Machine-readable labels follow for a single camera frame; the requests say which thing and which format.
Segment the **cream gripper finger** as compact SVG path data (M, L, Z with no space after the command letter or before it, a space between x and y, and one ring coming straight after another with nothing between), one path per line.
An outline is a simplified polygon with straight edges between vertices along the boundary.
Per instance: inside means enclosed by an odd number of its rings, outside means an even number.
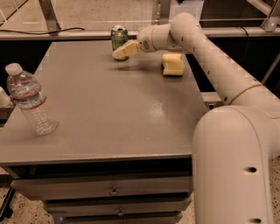
M129 40L124 45L118 47L116 50L112 52L112 56L119 60L125 57L129 57L132 55L139 54L140 45L135 40Z

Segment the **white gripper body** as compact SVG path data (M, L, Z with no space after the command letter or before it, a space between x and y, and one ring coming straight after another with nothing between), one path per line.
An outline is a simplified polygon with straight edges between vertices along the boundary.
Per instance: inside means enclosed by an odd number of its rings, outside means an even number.
M140 28L136 38L140 49L146 53L174 50L175 40L171 35L170 27L170 24L162 24Z

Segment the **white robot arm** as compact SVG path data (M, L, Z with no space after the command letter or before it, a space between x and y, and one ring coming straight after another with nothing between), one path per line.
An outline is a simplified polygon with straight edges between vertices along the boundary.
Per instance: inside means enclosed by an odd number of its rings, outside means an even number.
M269 162L280 155L280 101L216 46L189 13L147 26L117 58L159 50L190 53L223 104L199 120L192 175L197 224L275 224Z

